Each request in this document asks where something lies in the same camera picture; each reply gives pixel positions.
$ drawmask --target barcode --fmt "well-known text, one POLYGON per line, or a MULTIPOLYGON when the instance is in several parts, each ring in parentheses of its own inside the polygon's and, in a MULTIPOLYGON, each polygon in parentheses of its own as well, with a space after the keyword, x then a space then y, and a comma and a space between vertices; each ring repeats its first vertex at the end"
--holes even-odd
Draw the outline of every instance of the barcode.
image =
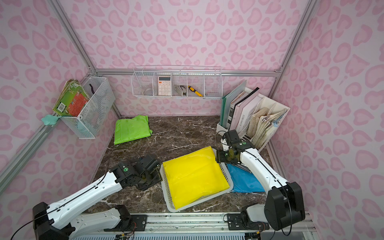
POLYGON ((57 107, 57 110, 59 110, 60 112, 63 112, 65 109, 65 104, 64 103, 60 103, 59 106, 57 107))

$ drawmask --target aluminum frame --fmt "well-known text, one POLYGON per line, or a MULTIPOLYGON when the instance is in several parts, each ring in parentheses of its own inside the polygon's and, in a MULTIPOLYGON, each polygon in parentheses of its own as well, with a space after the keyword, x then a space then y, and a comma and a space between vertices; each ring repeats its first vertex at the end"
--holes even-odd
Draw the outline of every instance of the aluminum frame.
MULTIPOLYGON (((48 0, 52 10, 56 13, 57 18, 59 19, 61 25, 65 29, 69 38, 73 42, 75 48, 78 50, 81 58, 83 59, 86 66, 89 68, 89 73, 87 78, 90 76, 103 76, 103 75, 132 75, 133 69, 109 69, 109 68, 99 68, 97 69, 94 65, 91 57, 87 53, 84 45, 82 44, 79 36, 77 35, 75 29, 73 28, 67 14, 65 13, 62 5, 59 0, 48 0)), ((271 91, 268 97, 272 98, 276 92, 277 86, 279 85, 281 78, 291 61, 294 52, 297 49, 297 46, 303 37, 305 30, 315 13, 319 5, 319 0, 308 0, 306 8, 303 12, 303 15, 300 19, 299 25, 293 36, 287 53, 283 59, 281 66, 277 70, 223 70, 222 76, 237 76, 237 77, 246 77, 246 76, 259 76, 259 77, 275 77, 275 81, 272 85, 271 91)), ((116 105, 113 104, 113 110, 117 114, 118 118, 121 118, 122 115, 117 109, 116 105)), ((16 175, 22 170, 31 156, 37 151, 37 149, 42 145, 45 139, 48 137, 49 133, 55 128, 55 125, 52 126, 40 126, 36 131, 35 135, 25 144, 25 146, 20 150, 10 161, 10 164, 0 175, 0 194, 8 187, 11 181, 16 177, 16 175)), ((283 177, 285 176, 284 168, 281 166, 281 163, 278 160, 278 156, 274 153, 274 148, 271 143, 267 146, 268 152, 272 155, 274 162, 274 167, 279 174, 283 177)), ((153 233, 171 233, 171 232, 204 232, 207 229, 208 231, 217 231, 225 232, 227 230, 227 225, 221 220, 225 213, 156 213, 149 214, 147 228, 155 229, 153 233)), ((300 223, 294 224, 292 229, 293 231, 316 231, 311 220, 305 220, 300 223)))
MULTIPOLYGON (((178 69, 146 69, 146 71, 155 71, 155 72, 172 72, 179 73, 178 69)), ((183 72, 188 73, 214 73, 214 70, 192 70, 192 69, 183 69, 183 72)), ((103 75, 133 75, 133 68, 98 68, 96 69, 98 76, 103 75)), ((222 70, 222 76, 235 76, 235 77, 279 77, 281 73, 274 70, 222 70)))
MULTIPOLYGON (((181 213, 133 213, 131 215, 146 214, 147 224, 140 234, 168 234, 168 233, 253 233, 255 230, 229 230, 224 222, 225 214, 239 214, 240 212, 181 212, 181 213)), ((292 225, 293 232, 316 232, 308 212, 305 212, 306 220, 292 225)), ((91 234, 105 235, 106 232, 93 232, 91 234)))

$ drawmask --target black cable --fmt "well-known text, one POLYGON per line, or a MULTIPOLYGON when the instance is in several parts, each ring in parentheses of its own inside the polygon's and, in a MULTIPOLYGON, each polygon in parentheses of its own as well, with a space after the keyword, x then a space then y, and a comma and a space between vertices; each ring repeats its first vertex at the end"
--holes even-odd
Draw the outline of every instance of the black cable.
MULTIPOLYGON (((261 233, 261 229, 260 229, 259 224, 258 224, 258 223, 256 223, 256 224, 257 224, 257 227, 259 227, 259 233, 261 233)), ((252 233, 249 237, 246 237, 245 239, 250 239, 250 238, 252 238, 255 234, 257 235, 257 232, 252 233)))
POLYGON ((223 221, 224 221, 224 222, 228 222, 228 221, 225 221, 225 220, 224 220, 224 218, 225 218, 226 215, 227 215, 227 214, 224 214, 224 216, 223 216, 223 221))
MULTIPOLYGON (((111 159, 111 154, 112 154, 112 152, 115 151, 115 150, 119 150, 119 149, 129 149, 129 148, 128 148, 128 147, 121 147, 121 148, 112 149, 112 151, 109 153, 109 156, 108 156, 108 164, 107 164, 107 168, 106 168, 105 174, 104 174, 103 178, 96 184, 96 186, 99 185, 99 184, 104 180, 105 176, 107 176, 108 169, 109 169, 109 160, 111 159)), ((93 188, 94 188, 94 186, 91 187, 90 189, 88 189, 87 191, 81 193, 80 195, 77 195, 76 197, 74 197, 73 199, 69 200, 69 201, 66 202, 65 204, 61 205, 60 207, 58 207, 58 208, 56 208, 56 209, 54 209, 54 210, 52 210, 52 211, 50 211, 50 212, 48 212, 48 213, 46 213, 46 214, 44 214, 44 215, 41 215, 40 217, 37 217, 37 218, 35 218, 35 219, 33 219, 33 220, 27 222, 26 224, 24 224, 23 226, 21 226, 19 229, 17 229, 17 230, 15 231, 15 233, 12 235, 12 237, 11 237, 10 240, 13 239, 13 237, 15 236, 15 234, 16 234, 18 231, 20 231, 20 229, 22 229, 23 227, 27 226, 29 223, 31 223, 31 222, 35 221, 36 219, 39 219, 39 218, 41 218, 41 217, 43 217, 43 216, 46 216, 46 215, 48 215, 48 214, 50 214, 50 213, 52 213, 52 212, 54 212, 54 211, 60 209, 61 207, 65 206, 66 204, 72 202, 72 201, 75 200, 76 198, 78 198, 78 197, 80 197, 81 195, 85 194, 86 192, 92 190, 93 188)))
POLYGON ((17 233, 20 229, 22 229, 23 227, 27 226, 29 223, 35 221, 36 219, 39 219, 39 218, 41 218, 41 217, 43 217, 43 216, 45 216, 45 215, 48 215, 48 214, 50 214, 51 212, 54 212, 54 211, 56 211, 56 210, 57 210, 57 209, 52 210, 52 211, 50 211, 50 212, 48 212, 48 213, 46 213, 46 214, 41 215, 40 217, 37 217, 37 218, 35 218, 35 219, 33 219, 33 220, 27 222, 26 224, 24 224, 23 226, 21 226, 19 229, 17 229, 17 230, 15 231, 15 233, 14 233, 14 234, 12 235, 12 237, 11 237, 11 240, 13 239, 13 237, 16 235, 16 233, 17 233))
POLYGON ((92 94, 95 94, 95 91, 93 90, 92 85, 91 85, 91 84, 89 84, 89 85, 91 86, 91 92, 92 92, 92 94))
POLYGON ((290 214, 290 217, 291 217, 291 227, 289 229, 289 233, 288 234, 285 234, 285 232, 283 231, 283 229, 281 229, 281 231, 283 232, 283 234, 285 236, 289 236, 291 234, 291 231, 292 231, 292 211, 291 211, 291 204, 289 203, 289 198, 288 198, 288 194, 287 192, 285 191, 285 187, 283 187, 283 190, 284 190, 284 193, 285 193, 285 196, 287 197, 287 201, 288 201, 288 206, 289 206, 289 214, 290 214))
POLYGON ((273 232, 273 235, 272 235, 272 237, 271 237, 269 240, 272 240, 272 239, 273 239, 275 233, 276 233, 276 230, 273 232))

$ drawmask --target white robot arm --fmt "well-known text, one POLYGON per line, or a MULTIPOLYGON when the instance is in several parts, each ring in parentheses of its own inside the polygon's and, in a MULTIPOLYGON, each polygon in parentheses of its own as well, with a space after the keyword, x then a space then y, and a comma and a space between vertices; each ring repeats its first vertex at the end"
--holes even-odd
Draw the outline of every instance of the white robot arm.
POLYGON ((266 220, 273 229, 280 230, 305 219, 303 194, 296 182, 290 183, 280 176, 253 144, 240 139, 235 130, 226 132, 221 143, 223 150, 218 151, 216 161, 246 165, 267 193, 264 210, 260 205, 247 207, 242 215, 243 224, 266 220))
POLYGON ((128 186, 146 190, 161 181, 160 163, 148 154, 132 166, 120 162, 104 176, 78 192, 50 205, 41 202, 33 207, 33 229, 37 240, 70 240, 90 232, 128 231, 135 222, 136 231, 143 231, 147 215, 129 214, 124 205, 105 212, 82 214, 103 198, 128 186))

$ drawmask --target green rubber toy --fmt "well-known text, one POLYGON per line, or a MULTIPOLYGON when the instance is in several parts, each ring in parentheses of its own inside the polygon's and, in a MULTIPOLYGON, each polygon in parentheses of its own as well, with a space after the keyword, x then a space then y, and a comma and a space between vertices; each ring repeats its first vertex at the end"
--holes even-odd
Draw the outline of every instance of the green rubber toy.
POLYGON ((55 125, 59 118, 61 118, 61 116, 52 116, 51 114, 48 114, 41 120, 43 121, 44 125, 55 125))

